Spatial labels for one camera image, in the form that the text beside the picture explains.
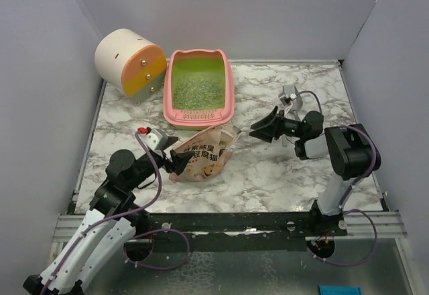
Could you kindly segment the beige cat litter bag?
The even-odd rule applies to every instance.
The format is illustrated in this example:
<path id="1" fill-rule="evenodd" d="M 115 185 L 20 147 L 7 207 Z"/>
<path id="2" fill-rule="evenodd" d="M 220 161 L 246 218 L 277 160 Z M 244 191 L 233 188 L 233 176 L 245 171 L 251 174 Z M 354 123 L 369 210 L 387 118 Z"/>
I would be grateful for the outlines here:
<path id="1" fill-rule="evenodd" d="M 174 149 L 177 153 L 192 152 L 194 155 L 180 175 L 171 173 L 169 179 L 185 183 L 215 177 L 233 155 L 230 147 L 240 133 L 240 129 L 229 124 L 213 125 L 199 131 Z"/>

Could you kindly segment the clear plastic litter scoop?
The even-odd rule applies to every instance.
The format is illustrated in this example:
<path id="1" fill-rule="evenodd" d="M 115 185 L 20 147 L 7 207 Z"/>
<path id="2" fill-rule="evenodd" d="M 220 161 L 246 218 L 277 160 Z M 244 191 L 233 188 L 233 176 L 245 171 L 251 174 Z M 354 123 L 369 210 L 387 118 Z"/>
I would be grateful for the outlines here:
<path id="1" fill-rule="evenodd" d="M 290 114 L 296 121 L 299 121 L 298 111 L 301 110 L 303 101 L 296 86 L 285 84 L 278 98 L 284 106 L 285 114 Z"/>

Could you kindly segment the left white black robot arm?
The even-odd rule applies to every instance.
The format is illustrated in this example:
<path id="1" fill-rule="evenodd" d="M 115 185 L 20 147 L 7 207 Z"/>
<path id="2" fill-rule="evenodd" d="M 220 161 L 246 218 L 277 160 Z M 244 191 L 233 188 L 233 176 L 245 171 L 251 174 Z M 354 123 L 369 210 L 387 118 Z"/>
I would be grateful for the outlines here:
<path id="1" fill-rule="evenodd" d="M 126 240 L 147 232 L 147 213 L 134 203 L 133 189 L 150 176 L 160 180 L 161 168 L 181 174 L 192 156 L 192 152 L 166 156 L 148 151 L 136 158 L 129 150 L 116 151 L 106 168 L 106 180 L 70 241 L 41 274 L 27 277 L 23 288 L 29 294 L 84 294 Z"/>

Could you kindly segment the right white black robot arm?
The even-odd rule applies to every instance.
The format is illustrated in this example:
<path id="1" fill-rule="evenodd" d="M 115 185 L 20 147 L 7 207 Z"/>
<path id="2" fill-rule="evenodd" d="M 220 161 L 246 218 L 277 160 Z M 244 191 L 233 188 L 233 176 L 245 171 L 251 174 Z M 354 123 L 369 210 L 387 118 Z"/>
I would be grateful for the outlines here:
<path id="1" fill-rule="evenodd" d="M 295 155 L 301 160 L 329 157 L 333 169 L 330 182 L 308 212 L 308 229 L 315 235 L 324 235 L 338 224 L 354 187 L 381 165 L 380 153 L 363 125 L 323 125 L 324 116 L 319 111 L 309 111 L 297 121 L 275 107 L 252 124 L 249 133 L 267 143 L 283 135 L 295 137 Z"/>

